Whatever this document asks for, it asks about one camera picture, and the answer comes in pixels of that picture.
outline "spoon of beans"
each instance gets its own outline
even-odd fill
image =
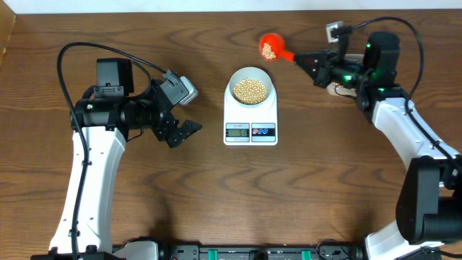
[[[294,62],[294,54],[285,50],[284,38],[277,33],[267,33],[260,39],[258,48],[260,54],[267,61],[275,61],[278,58],[283,58]]]

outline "red scoop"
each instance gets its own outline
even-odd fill
[[[265,43],[268,43],[271,46],[271,50],[274,52],[274,55],[276,55],[276,58],[266,58],[263,56],[263,46]],[[267,33],[263,35],[260,39],[258,48],[260,50],[260,54],[267,61],[275,61],[278,58],[284,58],[288,61],[294,62],[294,54],[285,50],[286,44],[284,42],[284,38],[277,33]]]

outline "green indicator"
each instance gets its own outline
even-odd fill
[[[302,260],[311,260],[311,251],[302,251]]]
[[[218,250],[209,250],[209,260],[218,260]]]

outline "brown tabletop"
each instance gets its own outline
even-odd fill
[[[462,11],[245,12],[20,15],[0,69],[0,258],[45,254],[60,219],[72,165],[72,130],[56,75],[56,57],[72,41],[120,48],[187,76],[199,96],[175,108],[204,125],[179,148],[147,131],[129,142],[115,184],[113,243],[140,235],[203,244],[356,241],[394,220],[406,170],[385,136],[350,99],[314,87],[301,69],[265,62],[258,39],[282,34],[288,48],[329,48],[325,25],[403,17],[417,27],[425,71],[413,97],[440,137],[462,150]],[[409,29],[381,22],[358,30],[349,53],[368,34],[401,39],[398,79],[410,90],[418,52]],[[96,82],[95,62],[115,54],[69,50],[64,76],[73,101]],[[278,92],[279,143],[227,147],[223,94],[244,66],[265,69]],[[161,75],[150,70],[153,77]],[[134,70],[135,90],[145,76]],[[445,247],[462,253],[462,246]]]

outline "bowl of beans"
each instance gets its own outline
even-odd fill
[[[268,74],[263,70],[245,67],[233,74],[229,90],[239,103],[258,105],[270,96],[274,91],[274,86]]]

